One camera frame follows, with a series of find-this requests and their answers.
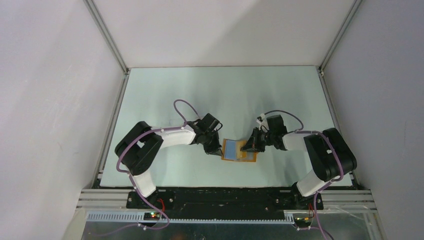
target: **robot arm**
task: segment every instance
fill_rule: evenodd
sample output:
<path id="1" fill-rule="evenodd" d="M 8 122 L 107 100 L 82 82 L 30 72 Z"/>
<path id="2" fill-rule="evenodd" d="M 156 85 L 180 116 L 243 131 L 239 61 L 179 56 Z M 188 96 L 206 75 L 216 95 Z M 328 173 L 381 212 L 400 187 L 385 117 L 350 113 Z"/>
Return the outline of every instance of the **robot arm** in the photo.
<path id="1" fill-rule="evenodd" d="M 139 140 L 144 143 L 142 147 L 133 145 L 123 157 L 122 163 L 129 170 L 141 194 L 147 197 L 156 190 L 149 168 L 160 149 L 175 145 L 202 144 L 206 154 L 221 156 L 219 129 L 216 129 L 219 124 L 221 123 L 208 113 L 202 119 L 187 122 L 184 127 L 173 127 L 173 130 L 157 128 L 156 132 Z M 146 122 L 138 122 L 116 146 L 116 155 L 120 157 L 134 139 L 151 130 L 152 127 Z"/>
<path id="2" fill-rule="evenodd" d="M 246 152 L 264 152 L 265 146 L 274 146 L 283 151 L 307 152 L 312 164 L 312 170 L 293 185 L 294 191 L 303 197 L 313 195 L 332 179 L 340 178 L 339 166 L 323 137 L 314 132 L 287 132 L 281 115 L 273 115 L 265 119 L 261 114 L 257 118 L 259 127 L 253 133 L 241 150 Z M 357 167 L 357 161 L 348 145 L 335 128 L 322 132 L 333 146 L 344 173 Z"/>

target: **transparent panel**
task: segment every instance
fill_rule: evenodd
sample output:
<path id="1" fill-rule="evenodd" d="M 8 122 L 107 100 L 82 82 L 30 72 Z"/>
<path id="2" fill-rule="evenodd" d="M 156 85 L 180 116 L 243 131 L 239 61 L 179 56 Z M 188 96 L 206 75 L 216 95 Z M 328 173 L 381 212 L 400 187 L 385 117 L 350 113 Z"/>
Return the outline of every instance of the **transparent panel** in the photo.
<path id="1" fill-rule="evenodd" d="M 370 240 L 363 214 L 321 214 L 321 225 L 336 240 Z M 322 240 L 316 229 L 296 231 L 290 224 L 208 224 L 171 223 L 162 230 L 146 230 L 131 226 L 107 236 L 128 225 L 127 222 L 87 222 L 83 240 Z"/>

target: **wire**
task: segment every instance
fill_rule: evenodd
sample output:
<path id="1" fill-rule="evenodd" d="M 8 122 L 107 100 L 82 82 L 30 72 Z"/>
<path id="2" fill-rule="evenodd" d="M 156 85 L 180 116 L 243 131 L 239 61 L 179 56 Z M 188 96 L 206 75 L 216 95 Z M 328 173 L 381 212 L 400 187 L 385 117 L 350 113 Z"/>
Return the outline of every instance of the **wire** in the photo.
<path id="1" fill-rule="evenodd" d="M 197 115 L 197 117 L 200 119 L 201 117 L 199 116 L 199 114 L 198 114 L 198 111 L 196 111 L 196 109 L 188 102 L 188 101 L 186 101 L 186 100 L 183 100 L 183 99 L 177 99 L 177 100 L 175 100 L 175 101 L 173 101 L 173 108 L 175 109 L 175 111 L 176 111 L 176 113 L 178 114 L 178 115 L 180 115 L 181 116 L 181 118 L 182 118 L 182 120 L 184 120 L 184 123 L 182 124 L 182 126 L 183 127 L 185 127 L 186 125 L 187 125 L 187 119 L 184 117 L 184 115 L 183 114 L 181 114 L 181 112 L 178 110 L 178 108 L 177 108 L 177 105 L 176 105 L 176 103 L 178 103 L 178 102 L 183 102 L 183 103 L 185 103 L 185 104 L 187 104 L 187 105 L 189 105 L 190 106 L 190 108 L 191 109 L 193 109 L 193 111 L 194 111 L 194 113 Z"/>
<path id="2" fill-rule="evenodd" d="M 183 125 L 182 125 L 182 127 L 185 127 L 186 125 L 187 125 L 187 120 L 186 120 L 186 118 L 181 114 L 181 112 L 177 109 L 177 106 L 176 106 L 176 103 L 177 102 L 183 102 L 183 103 L 185 103 L 185 104 L 187 104 L 188 106 L 190 106 L 190 108 L 191 109 L 193 109 L 193 111 L 194 111 L 194 113 L 196 113 L 196 115 L 197 115 L 197 117 L 200 119 L 200 116 L 199 116 L 199 114 L 198 114 L 198 112 L 196 111 L 196 109 L 190 104 L 190 103 L 188 103 L 187 101 L 185 101 L 185 100 L 183 100 L 183 99 L 177 99 L 177 100 L 175 100 L 174 102 L 173 102 L 173 107 L 175 108 L 175 111 L 181 116 L 181 118 L 184 120 L 184 123 L 183 123 Z M 160 229 L 164 229 L 164 228 L 166 228 L 166 227 L 168 227 L 168 225 L 170 224 L 170 218 L 164 213 L 164 211 L 163 210 L 160 210 L 159 208 L 157 208 L 157 207 L 155 207 L 153 204 L 151 204 L 149 201 L 147 201 L 147 199 L 142 195 L 142 193 L 140 192 L 140 190 L 139 190 L 139 188 L 137 187 L 137 185 L 136 185 L 136 182 L 134 181 L 134 177 L 130 174 L 130 172 L 129 171 L 127 171 L 127 170 L 122 170 L 122 169 L 120 169 L 120 165 L 121 165 L 121 162 L 122 162 L 122 160 L 124 159 L 124 156 L 128 153 L 128 151 L 135 145 L 135 144 L 137 144 L 137 142 L 140 140 L 140 139 L 142 139 L 142 138 L 144 138 L 145 136 L 147 136 L 147 135 L 149 135 L 149 134 L 151 134 L 151 133 L 155 133 L 155 132 L 161 132 L 161 131 L 172 131 L 172 130 L 179 130 L 179 129 L 181 129 L 181 127 L 180 126 L 175 126 L 175 127 L 164 127 L 164 128 L 158 128 L 158 129 L 152 129 L 152 130 L 149 130 L 149 131 L 147 131 L 147 132 L 144 132 L 144 133 L 142 133 L 140 136 L 138 136 L 138 137 L 136 137 L 124 150 L 123 150 L 123 152 L 121 153 L 121 155 L 119 156 L 119 158 L 118 158 L 118 161 L 117 161 L 117 163 L 116 163 L 116 170 L 118 171 L 118 172 L 120 172 L 120 173 L 126 173 L 126 174 L 128 174 L 128 176 L 129 176 L 129 180 L 131 181 L 131 183 L 132 183 L 132 185 L 133 185 L 133 187 L 134 187 L 134 189 L 135 189 L 135 191 L 137 192 L 137 194 L 140 196 L 140 198 L 143 200 L 143 202 L 145 202 L 149 207 L 151 207 L 152 209 L 154 209 L 154 210 L 156 210 L 156 211 L 158 211 L 159 213 L 160 213 L 160 215 L 161 216 L 164 216 L 165 218 L 166 218 L 166 224 L 164 225 L 164 226 L 160 226 L 160 227 L 155 227 L 155 226 L 146 226 L 146 225 L 142 225 L 141 223 L 138 223 L 138 224 L 128 224 L 128 225 L 126 225 L 126 226 L 124 226 L 124 227 L 122 227 L 121 229 L 125 229 L 125 228 L 128 228 L 128 227 L 132 227 L 132 226 L 143 226 L 143 228 L 144 229 L 151 229 L 151 230 L 160 230 Z M 110 233 L 110 234 L 113 234 L 113 233 L 116 233 L 116 232 L 118 232 L 118 231 L 120 231 L 121 229 L 119 229 L 119 230 L 116 230 L 116 231 L 113 231 L 112 233 Z"/>
<path id="3" fill-rule="evenodd" d="M 280 112 L 280 113 L 288 114 L 288 115 L 292 116 L 293 118 L 295 118 L 300 123 L 300 126 L 301 126 L 300 128 L 298 128 L 298 129 L 296 129 L 294 131 L 291 131 L 289 133 L 293 133 L 293 132 L 300 131 L 300 130 L 303 130 L 304 129 L 304 123 L 300 120 L 300 118 L 298 118 L 297 116 L 295 116 L 294 114 L 292 114 L 292 113 L 290 113 L 288 111 L 284 111 L 284 110 L 271 110 L 271 111 L 265 112 L 265 115 L 270 114 L 270 113 L 275 113 L 275 112 Z"/>
<path id="4" fill-rule="evenodd" d="M 165 203 L 162 198 L 159 198 L 157 201 L 162 204 L 162 212 L 165 212 Z"/>
<path id="5" fill-rule="evenodd" d="M 320 230 L 318 227 L 316 227 L 316 226 L 311 226 L 311 227 L 298 227 L 296 224 L 294 224 L 294 225 L 292 225 L 295 229 L 297 229 L 298 231 L 299 230 L 311 230 L 311 229 L 315 229 L 315 230 Z M 328 232 L 328 231 L 326 231 L 326 230 L 324 230 L 323 229 L 323 231 L 324 231 L 324 233 L 326 233 L 330 238 L 331 238 L 331 240 L 335 240 L 334 239 L 334 237 Z"/>
<path id="6" fill-rule="evenodd" d="M 264 128 L 267 132 L 269 132 L 270 130 L 266 127 L 266 126 L 264 126 L 264 125 L 261 125 L 260 126 L 260 129 L 262 130 L 262 131 L 264 131 L 262 128 Z"/>
<path id="7" fill-rule="evenodd" d="M 315 192 L 315 194 L 313 195 L 313 211 L 314 211 L 314 216 L 316 218 L 316 222 L 318 223 L 318 228 L 321 233 L 322 236 L 324 237 L 325 240 L 328 240 L 328 238 L 326 237 L 325 233 L 329 234 L 326 230 L 323 229 L 323 227 L 321 226 L 321 222 L 320 222 L 320 218 L 318 217 L 318 212 L 317 212 L 317 196 L 318 193 L 320 193 L 321 191 L 323 191 L 324 189 L 328 188 L 328 186 L 330 186 L 333 182 L 340 182 L 343 179 L 343 176 L 345 175 L 344 171 L 343 171 L 343 167 L 342 167 L 342 163 L 340 162 L 339 156 L 337 156 L 336 150 L 334 149 L 333 145 L 331 144 L 330 140 L 320 131 L 295 131 L 295 133 L 297 134 L 318 134 L 320 135 L 324 141 L 327 143 L 328 147 L 330 148 L 334 159 L 337 163 L 338 166 L 338 170 L 340 173 L 340 177 L 338 179 L 332 179 L 329 182 L 327 182 L 323 187 L 321 187 L 320 189 L 318 189 L 318 191 Z"/>

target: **aluminum frame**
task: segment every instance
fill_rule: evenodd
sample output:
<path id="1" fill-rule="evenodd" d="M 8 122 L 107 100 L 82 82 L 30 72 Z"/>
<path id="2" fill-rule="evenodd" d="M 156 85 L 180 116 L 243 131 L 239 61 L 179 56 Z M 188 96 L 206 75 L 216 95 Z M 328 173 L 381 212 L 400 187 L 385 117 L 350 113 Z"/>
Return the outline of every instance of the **aluminum frame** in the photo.
<path id="1" fill-rule="evenodd" d="M 98 30 L 100 31 L 101 35 L 104 38 L 104 41 L 106 42 L 107 46 L 109 47 L 110 51 L 112 52 L 114 58 L 118 62 L 122 72 L 125 74 L 128 72 L 128 67 L 125 64 L 125 61 L 119 52 L 119 49 L 112 38 L 111 33 L 108 30 L 108 27 L 106 26 L 105 21 L 102 18 L 102 15 L 99 12 L 99 9 L 97 8 L 94 0 L 83 0 L 85 3 L 85 6 L 87 7 L 88 11 L 90 12 L 95 24 L 98 27 Z"/>
<path id="2" fill-rule="evenodd" d="M 319 76 L 322 90 L 324 92 L 328 108 L 333 120 L 334 126 L 340 131 L 339 121 L 337 114 L 331 100 L 329 90 L 325 83 L 323 70 L 327 66 L 333 52 L 337 48 L 340 40 L 345 34 L 347 28 L 352 22 L 353 17 L 358 11 L 359 6 L 363 0 L 355 0 L 352 4 L 346 18 L 344 19 L 339 31 L 337 32 L 334 40 L 332 41 L 324 59 L 319 67 L 317 67 L 317 74 Z M 113 56 L 118 62 L 120 68 L 125 73 L 122 85 L 120 87 L 118 97 L 113 109 L 112 116 L 110 117 L 109 127 L 103 142 L 102 151 L 97 161 L 96 170 L 93 174 L 92 181 L 89 187 L 92 187 L 96 179 L 101 179 L 103 174 L 104 165 L 111 145 L 112 136 L 115 130 L 116 122 L 118 119 L 119 111 L 122 105 L 125 89 L 128 83 L 128 78 L 131 69 L 128 69 L 122 58 L 118 47 L 116 46 L 94 0 L 84 0 L 84 3 L 93 17 L 94 22 L 105 42 L 109 46 Z M 353 172 L 354 181 L 358 179 Z M 150 209 L 126 209 L 128 193 L 131 189 L 83 189 L 79 196 L 76 210 L 84 208 L 87 214 L 94 212 L 106 213 L 140 213 L 150 211 Z M 322 200 L 324 203 L 324 210 L 319 210 L 321 214 L 362 214 L 367 225 L 368 233 L 371 240 L 387 239 L 382 229 L 380 217 L 377 212 L 377 207 L 374 203 L 373 196 L 369 190 L 325 190 L 322 193 Z M 286 214 L 306 214 L 307 210 L 285 210 Z M 193 223 L 192 219 L 178 219 L 182 223 Z"/>
<path id="3" fill-rule="evenodd" d="M 321 64 L 319 65 L 320 69 L 324 70 L 329 63 L 334 51 L 336 50 L 337 46 L 340 43 L 340 40 L 342 39 L 343 35 L 345 35 L 346 30 L 348 29 L 349 25 L 352 22 L 352 19 L 354 18 L 355 14 L 357 13 L 359 7 L 361 6 L 363 0 L 355 0 L 352 4 L 352 6 L 349 9 L 349 12 L 347 13 L 346 17 L 343 20 L 343 23 L 340 26 L 340 29 L 337 31 L 337 34 L 334 37 L 334 40 L 332 41 L 330 47 L 327 50 L 327 53 L 324 56 L 324 59 L 322 60 Z"/>

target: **black mounting bracket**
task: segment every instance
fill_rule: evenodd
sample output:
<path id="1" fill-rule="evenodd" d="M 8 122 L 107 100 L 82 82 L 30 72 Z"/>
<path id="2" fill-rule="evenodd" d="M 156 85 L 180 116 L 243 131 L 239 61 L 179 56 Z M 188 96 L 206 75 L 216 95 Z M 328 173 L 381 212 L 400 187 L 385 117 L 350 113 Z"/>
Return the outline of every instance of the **black mounting bracket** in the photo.
<path id="1" fill-rule="evenodd" d="M 308 210 L 313 204 L 313 196 L 302 197 L 281 187 L 160 187 L 147 197 L 161 209 L 159 199 L 170 218 L 202 220 L 278 220 L 285 218 L 284 210 Z M 324 209 L 321 194 L 316 207 Z M 135 191 L 128 194 L 126 208 L 150 209 Z"/>

